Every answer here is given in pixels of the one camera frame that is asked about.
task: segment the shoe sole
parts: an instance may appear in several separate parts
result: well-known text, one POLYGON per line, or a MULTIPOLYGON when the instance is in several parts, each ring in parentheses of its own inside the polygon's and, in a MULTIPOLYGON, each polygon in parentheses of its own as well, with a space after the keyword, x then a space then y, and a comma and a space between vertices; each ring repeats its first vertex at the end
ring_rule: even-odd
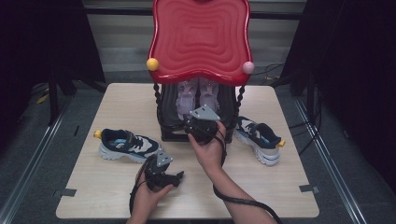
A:
POLYGON ((118 160, 121 157, 128 157, 131 161, 134 161, 134 162, 137 162, 137 163, 144 163, 146 161, 146 159, 147 159, 145 157, 140 157, 140 156, 135 156, 135 155, 131 155, 131 154, 126 154, 126 153, 123 153, 123 152, 111 151, 111 150, 107 149, 103 144, 101 144, 99 146, 99 152, 100 152, 100 155, 102 156, 103 159, 111 160, 111 161, 118 160))
POLYGON ((249 145, 253 147, 254 149, 254 155, 256 156, 257 160, 259 160, 261 163, 266 164, 268 166, 275 165, 279 162, 280 158, 280 153, 279 149, 266 149, 266 148, 260 148, 257 146, 256 143, 254 143, 252 140, 249 138, 245 137, 242 133, 238 132, 237 130, 233 131, 233 134, 236 136, 239 141, 241 141, 245 145, 249 145), (271 151, 276 151, 276 153, 271 153, 273 155, 268 155, 264 153, 264 150, 271 150, 271 151))

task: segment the pink ball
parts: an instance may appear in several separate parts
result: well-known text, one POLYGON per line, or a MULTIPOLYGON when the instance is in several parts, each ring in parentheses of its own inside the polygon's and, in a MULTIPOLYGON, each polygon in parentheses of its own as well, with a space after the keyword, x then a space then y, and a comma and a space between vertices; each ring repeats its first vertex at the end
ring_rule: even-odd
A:
POLYGON ((254 70, 254 63, 253 62, 245 62, 242 66, 242 69, 246 74, 252 74, 254 70))

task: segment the wavy red canopy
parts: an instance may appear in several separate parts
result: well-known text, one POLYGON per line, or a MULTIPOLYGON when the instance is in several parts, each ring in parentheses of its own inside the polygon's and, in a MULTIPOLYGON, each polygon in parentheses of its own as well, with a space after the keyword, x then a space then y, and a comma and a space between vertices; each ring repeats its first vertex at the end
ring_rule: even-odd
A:
POLYGON ((149 58, 160 66, 150 71, 154 82, 177 83, 206 77, 241 86, 250 75, 247 0, 154 0, 154 37, 149 58))

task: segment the black cable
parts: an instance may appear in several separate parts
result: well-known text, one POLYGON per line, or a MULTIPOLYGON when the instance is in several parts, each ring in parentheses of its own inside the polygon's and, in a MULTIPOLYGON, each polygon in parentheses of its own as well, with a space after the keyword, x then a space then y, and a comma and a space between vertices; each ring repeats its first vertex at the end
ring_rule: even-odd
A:
POLYGON ((225 137, 224 134, 222 134, 220 131, 218 131, 218 133, 221 135, 221 137, 223 138, 223 141, 225 141, 225 137))
MULTIPOLYGON (((225 139, 223 136, 223 141, 221 141, 218 137, 213 136, 217 141, 219 141, 221 147, 222 147, 222 156, 221 156, 221 166, 224 164, 225 162, 225 155, 227 154, 226 151, 226 145, 225 145, 225 139)), ((240 203, 240 204, 245 204, 245 205, 251 205, 251 206, 256 206, 256 207, 260 207, 264 210, 266 210, 276 221, 276 223, 278 224, 282 224, 282 220, 280 220, 279 216, 276 214, 276 212, 268 205, 266 205, 265 203, 260 203, 257 201, 252 201, 252 200, 247 200, 247 199, 238 199, 238 198, 233 198, 233 197, 228 197, 222 193, 220 193, 215 185, 213 185, 213 191, 215 192, 215 195, 222 199, 225 202, 228 203, 240 203)))
POLYGON ((145 170, 147 164, 149 163, 148 160, 145 160, 143 165, 140 167, 140 170, 136 176, 136 181, 134 182, 134 188, 132 189, 132 192, 130 193, 131 197, 129 199, 129 212, 132 214, 132 211, 134 210, 134 197, 136 196, 137 190, 139 189, 140 185, 145 183, 147 180, 143 181, 142 183, 139 184, 140 177, 143 174, 143 171, 145 170))
POLYGON ((314 140, 318 137, 319 135, 319 130, 321 126, 321 105, 322 105, 322 95, 320 94, 319 91, 317 91, 317 105, 316 105, 316 114, 315 114, 315 119, 318 118, 318 127, 316 128, 316 131, 314 133, 314 136, 312 136, 311 140, 305 145, 305 147, 298 153, 300 156, 306 151, 306 149, 314 142, 314 140))
POLYGON ((274 63, 274 64, 269 64, 269 65, 267 65, 267 66, 265 67, 264 72, 263 72, 263 73, 265 74, 265 79, 264 79, 264 81, 263 81, 260 85, 262 86, 262 85, 264 85, 265 82, 267 82, 267 80, 268 80, 268 73, 269 73, 269 72, 273 71, 274 69, 278 68, 278 67, 281 66, 281 65, 283 65, 283 63, 279 63, 279 64, 274 63))
POLYGON ((265 70, 263 72, 253 73, 253 74, 251 74, 251 76, 257 76, 257 75, 262 75, 262 74, 269 73, 269 72, 273 71, 274 69, 277 69, 279 66, 281 66, 283 64, 284 63, 271 63, 271 64, 268 64, 267 66, 265 66, 265 70))

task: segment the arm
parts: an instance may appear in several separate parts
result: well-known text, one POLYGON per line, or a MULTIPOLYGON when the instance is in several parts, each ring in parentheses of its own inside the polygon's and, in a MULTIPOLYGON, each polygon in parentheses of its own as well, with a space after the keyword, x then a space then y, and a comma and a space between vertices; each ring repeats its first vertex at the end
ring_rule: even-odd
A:
MULTIPOLYGON (((218 126, 219 131, 225 136, 225 127, 220 122, 218 122, 218 126)), ((217 133, 217 137, 222 139, 220 133, 217 133)), ((233 182, 222 169, 222 148, 219 141, 213 139, 207 145, 200 146, 190 134, 189 139, 194 148, 198 162, 202 165, 207 176, 220 193, 229 197, 254 201, 254 199, 233 182)), ((260 207, 238 203, 224 203, 235 223, 275 223, 274 219, 260 207)))
POLYGON ((139 180, 137 193, 134 197, 134 210, 127 224, 144 224, 149 219, 151 213, 157 208, 157 204, 173 187, 168 185, 158 191, 149 189, 144 172, 139 180))

